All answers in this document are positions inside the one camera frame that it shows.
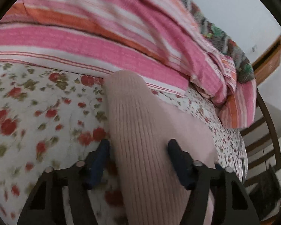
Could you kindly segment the pink knit sweater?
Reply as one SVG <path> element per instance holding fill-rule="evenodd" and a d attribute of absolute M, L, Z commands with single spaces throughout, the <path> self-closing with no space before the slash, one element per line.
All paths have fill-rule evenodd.
<path fill-rule="evenodd" d="M 207 167 L 218 162 L 209 127 L 154 95 L 143 78 L 118 71 L 104 81 L 111 145 L 129 224 L 179 224 L 190 192 L 167 153 L 175 139 Z"/>

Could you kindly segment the floral bed sheet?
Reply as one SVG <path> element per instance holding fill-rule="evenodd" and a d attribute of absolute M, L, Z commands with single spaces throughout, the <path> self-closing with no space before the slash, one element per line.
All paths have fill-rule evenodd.
<path fill-rule="evenodd" d="M 17 224 L 43 170 L 63 169 L 84 159 L 108 135 L 103 79 L 42 67 L 0 62 L 0 218 Z M 152 90 L 161 100 L 203 121 L 221 166 L 247 175 L 245 144 L 238 130 L 225 129 L 213 104 L 188 87 L 185 96 Z M 98 224 L 128 224 L 115 163 L 89 191 Z"/>

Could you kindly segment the patterned dark blanket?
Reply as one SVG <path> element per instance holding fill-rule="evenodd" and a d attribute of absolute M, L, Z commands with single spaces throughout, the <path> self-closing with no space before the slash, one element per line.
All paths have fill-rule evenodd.
<path fill-rule="evenodd" d="M 245 84 L 255 78 L 254 70 L 242 49 L 234 42 L 225 31 L 210 22 L 193 0 L 180 0 L 185 8 L 192 14 L 198 24 L 200 33 L 218 51 L 229 56 L 235 63 L 237 81 Z"/>

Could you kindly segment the pink striped quilt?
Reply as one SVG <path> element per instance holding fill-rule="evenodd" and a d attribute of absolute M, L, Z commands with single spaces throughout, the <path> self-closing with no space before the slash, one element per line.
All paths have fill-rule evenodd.
<path fill-rule="evenodd" d="M 180 0 L 17 0 L 0 20 L 0 62 L 106 77 L 133 71 L 147 86 L 184 95 L 189 83 L 225 128 L 254 121 L 255 78 L 200 33 Z"/>

